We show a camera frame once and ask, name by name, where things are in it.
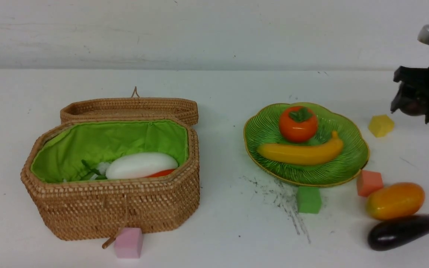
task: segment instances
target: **white tabletop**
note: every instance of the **white tabletop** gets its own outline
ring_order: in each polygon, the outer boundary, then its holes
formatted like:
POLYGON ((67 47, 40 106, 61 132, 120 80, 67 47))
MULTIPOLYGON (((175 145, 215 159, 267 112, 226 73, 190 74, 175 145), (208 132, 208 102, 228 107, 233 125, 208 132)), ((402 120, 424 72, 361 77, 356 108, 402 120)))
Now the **white tabletop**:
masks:
POLYGON ((0 268, 3 267, 429 267, 429 234, 400 248, 372 251, 377 222, 363 210, 355 181, 321 189, 318 215, 297 214, 296 187, 247 156, 246 120, 274 102, 315 102, 343 114, 371 148, 367 170, 385 184, 419 183, 429 213, 429 124, 391 115, 395 130, 376 139, 371 116, 390 114, 393 72, 0 70, 0 268), (60 123, 70 102, 129 97, 198 102, 201 201, 179 229, 146 234, 142 257, 119 260, 105 239, 61 241, 43 224, 19 173, 34 141, 60 123))

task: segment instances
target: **persimmon stem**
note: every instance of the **persimmon stem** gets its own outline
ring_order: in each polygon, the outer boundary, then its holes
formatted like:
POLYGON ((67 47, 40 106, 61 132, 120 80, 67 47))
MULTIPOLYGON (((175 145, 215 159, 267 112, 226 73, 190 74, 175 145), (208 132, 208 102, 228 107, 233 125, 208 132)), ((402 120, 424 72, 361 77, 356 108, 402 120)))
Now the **persimmon stem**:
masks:
POLYGON ((302 123, 312 117, 312 113, 306 107, 302 107, 299 111, 290 112, 289 117, 297 123, 302 123))

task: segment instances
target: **toy banana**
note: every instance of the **toy banana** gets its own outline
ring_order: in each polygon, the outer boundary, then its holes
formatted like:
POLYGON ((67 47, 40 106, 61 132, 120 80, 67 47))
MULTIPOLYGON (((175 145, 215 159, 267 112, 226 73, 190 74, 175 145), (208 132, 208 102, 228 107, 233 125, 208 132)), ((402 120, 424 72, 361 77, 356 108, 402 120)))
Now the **toy banana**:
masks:
POLYGON ((344 148, 344 142, 337 131, 332 131, 332 138, 320 145, 301 146, 295 144, 261 144, 257 152, 271 161, 300 166, 315 166, 334 160, 344 148))

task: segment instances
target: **wicker basket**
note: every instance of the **wicker basket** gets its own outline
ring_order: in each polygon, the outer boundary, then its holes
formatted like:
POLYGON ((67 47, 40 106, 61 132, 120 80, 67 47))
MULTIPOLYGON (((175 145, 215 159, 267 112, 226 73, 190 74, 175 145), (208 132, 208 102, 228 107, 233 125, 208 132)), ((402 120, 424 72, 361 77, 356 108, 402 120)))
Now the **wicker basket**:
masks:
POLYGON ((143 233, 169 231, 179 227, 196 211, 200 200, 198 137, 190 127, 198 120, 196 102, 160 98, 89 100, 67 106, 61 112, 61 120, 60 126, 36 140, 21 172, 21 180, 44 224, 56 237, 62 240, 114 239, 122 227, 139 227, 143 233), (178 113, 183 119, 174 117, 176 112, 160 114, 161 110, 177 111, 177 104, 184 109, 178 113), (116 112, 117 107, 121 107, 122 114, 116 112), (146 111, 140 112, 137 107, 146 111), (145 178, 50 184, 31 172, 31 164, 44 144, 75 124, 162 119, 172 120, 187 129, 189 147, 186 162, 170 175, 160 178, 163 180, 145 178))

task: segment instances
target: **green plate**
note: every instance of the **green plate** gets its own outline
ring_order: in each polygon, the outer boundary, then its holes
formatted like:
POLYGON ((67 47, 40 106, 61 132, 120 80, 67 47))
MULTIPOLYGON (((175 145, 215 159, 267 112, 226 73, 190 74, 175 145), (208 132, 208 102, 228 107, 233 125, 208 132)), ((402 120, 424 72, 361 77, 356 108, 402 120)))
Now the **green plate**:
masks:
POLYGON ((359 128, 347 117, 330 112, 309 102, 276 103, 261 109, 244 127, 246 151, 250 158, 270 175, 294 185, 329 187, 340 185, 357 177, 368 162, 370 150, 359 128), (337 130, 344 149, 334 160, 318 166, 295 166, 268 160, 257 153, 263 143, 289 143, 279 132, 279 117, 290 106, 310 108, 319 123, 315 136, 303 145, 323 144, 337 130))

